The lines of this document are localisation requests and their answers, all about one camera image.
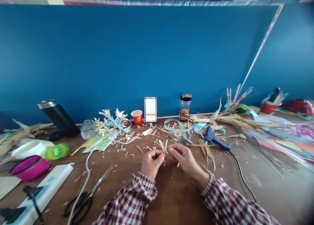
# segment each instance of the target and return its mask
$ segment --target red checkered shirt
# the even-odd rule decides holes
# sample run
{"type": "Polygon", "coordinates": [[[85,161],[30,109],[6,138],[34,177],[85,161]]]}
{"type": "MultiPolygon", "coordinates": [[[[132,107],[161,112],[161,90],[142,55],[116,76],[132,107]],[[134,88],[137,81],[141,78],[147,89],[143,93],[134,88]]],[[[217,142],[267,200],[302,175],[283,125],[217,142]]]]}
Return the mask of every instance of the red checkered shirt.
{"type": "MultiPolygon", "coordinates": [[[[93,224],[141,224],[149,203],[156,196],[155,181],[138,172],[132,176],[131,185],[122,188],[105,205],[93,224]]],[[[222,178],[211,177],[201,196],[205,198],[205,206],[214,213],[217,224],[279,224],[258,204],[230,188],[222,178]]]]}

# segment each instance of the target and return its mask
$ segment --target green roll of tape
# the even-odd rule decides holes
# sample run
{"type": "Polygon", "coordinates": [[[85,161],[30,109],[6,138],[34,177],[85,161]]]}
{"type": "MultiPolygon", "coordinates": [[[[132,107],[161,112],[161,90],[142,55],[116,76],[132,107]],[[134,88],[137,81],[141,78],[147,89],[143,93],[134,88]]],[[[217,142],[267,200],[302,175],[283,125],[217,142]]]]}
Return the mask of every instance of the green roll of tape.
{"type": "Polygon", "coordinates": [[[251,114],[251,109],[245,104],[239,104],[235,108],[235,113],[246,117],[251,114]]]}
{"type": "Polygon", "coordinates": [[[67,153],[69,153],[69,146],[65,143],[61,143],[58,145],[55,145],[51,148],[49,148],[46,152],[45,152],[45,159],[46,160],[55,160],[55,159],[59,159],[62,158],[63,156],[65,156],[67,153]]]}

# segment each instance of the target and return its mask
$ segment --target glass jar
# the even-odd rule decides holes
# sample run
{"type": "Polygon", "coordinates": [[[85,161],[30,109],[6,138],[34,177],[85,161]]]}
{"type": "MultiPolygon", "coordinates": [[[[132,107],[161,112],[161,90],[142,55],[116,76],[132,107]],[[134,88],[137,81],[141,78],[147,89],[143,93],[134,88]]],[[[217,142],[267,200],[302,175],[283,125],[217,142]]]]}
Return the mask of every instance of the glass jar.
{"type": "Polygon", "coordinates": [[[181,99],[181,105],[180,105],[180,112],[179,112],[179,120],[181,122],[186,122],[187,118],[189,117],[192,95],[181,94],[180,99],[181,99]]]}

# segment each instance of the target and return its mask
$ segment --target power strip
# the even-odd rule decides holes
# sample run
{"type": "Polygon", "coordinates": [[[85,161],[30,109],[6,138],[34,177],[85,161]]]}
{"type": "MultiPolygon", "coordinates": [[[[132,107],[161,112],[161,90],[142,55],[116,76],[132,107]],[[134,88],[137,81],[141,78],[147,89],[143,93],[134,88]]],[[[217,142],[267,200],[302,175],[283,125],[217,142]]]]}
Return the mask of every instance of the power strip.
{"type": "MultiPolygon", "coordinates": [[[[73,170],[72,164],[58,165],[42,180],[37,186],[42,187],[41,191],[36,195],[38,208],[41,212],[45,209],[49,201],[56,194],[63,182],[73,170]]],[[[18,219],[10,225],[32,225],[38,218],[33,201],[26,198],[19,208],[25,207],[26,209],[21,213],[18,219]]]]}

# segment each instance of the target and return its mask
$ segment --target red cup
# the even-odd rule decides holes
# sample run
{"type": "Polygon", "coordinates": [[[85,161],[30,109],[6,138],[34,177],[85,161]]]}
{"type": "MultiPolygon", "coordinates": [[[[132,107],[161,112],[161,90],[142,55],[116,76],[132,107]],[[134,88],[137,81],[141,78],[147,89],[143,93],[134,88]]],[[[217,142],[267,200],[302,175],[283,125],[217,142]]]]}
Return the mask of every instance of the red cup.
{"type": "Polygon", "coordinates": [[[131,116],[134,120],[135,125],[139,126],[143,123],[143,112],[141,110],[135,110],[131,112],[131,116]]]}
{"type": "Polygon", "coordinates": [[[265,113],[265,114],[271,114],[271,113],[274,112],[274,110],[275,110],[278,106],[280,106],[280,105],[281,105],[281,104],[274,104],[274,103],[272,103],[272,102],[266,101],[266,102],[263,104],[263,106],[262,106],[260,112],[263,112],[263,113],[265,113]]]}

